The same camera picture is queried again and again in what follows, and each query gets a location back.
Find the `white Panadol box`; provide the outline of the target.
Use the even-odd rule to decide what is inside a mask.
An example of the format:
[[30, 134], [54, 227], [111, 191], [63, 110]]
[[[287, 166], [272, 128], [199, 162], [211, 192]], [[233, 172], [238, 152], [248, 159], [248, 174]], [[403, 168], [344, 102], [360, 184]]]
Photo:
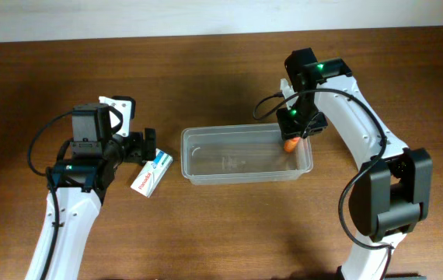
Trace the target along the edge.
[[173, 162], [173, 158], [161, 149], [155, 150], [155, 158], [148, 161], [137, 175], [131, 189], [150, 198]]

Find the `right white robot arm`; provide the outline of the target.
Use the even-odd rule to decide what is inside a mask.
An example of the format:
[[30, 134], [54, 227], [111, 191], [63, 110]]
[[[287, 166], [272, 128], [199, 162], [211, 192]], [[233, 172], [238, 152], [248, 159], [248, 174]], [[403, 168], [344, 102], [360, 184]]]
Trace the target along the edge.
[[336, 277], [384, 279], [396, 247], [427, 218], [432, 159], [388, 129], [343, 59], [318, 61], [305, 48], [292, 51], [284, 67], [286, 107], [277, 109], [277, 122], [285, 144], [332, 124], [358, 168], [338, 202], [340, 224], [353, 246]]

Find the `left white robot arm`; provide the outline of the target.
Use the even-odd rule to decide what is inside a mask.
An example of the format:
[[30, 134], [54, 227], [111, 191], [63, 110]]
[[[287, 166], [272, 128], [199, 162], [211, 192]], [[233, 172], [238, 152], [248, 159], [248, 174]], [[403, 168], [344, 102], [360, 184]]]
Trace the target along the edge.
[[49, 193], [26, 278], [76, 279], [90, 230], [118, 166], [143, 166], [155, 158], [155, 130], [129, 130], [134, 111], [133, 100], [112, 98], [68, 112], [72, 137], [61, 145], [55, 164], [40, 174]]

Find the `orange tube white cap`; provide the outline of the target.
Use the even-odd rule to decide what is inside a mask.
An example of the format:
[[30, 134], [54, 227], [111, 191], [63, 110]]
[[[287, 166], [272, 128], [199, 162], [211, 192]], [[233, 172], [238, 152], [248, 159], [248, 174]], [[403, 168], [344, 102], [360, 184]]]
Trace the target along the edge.
[[285, 152], [294, 152], [298, 143], [301, 141], [300, 137], [290, 138], [284, 141], [284, 151]]

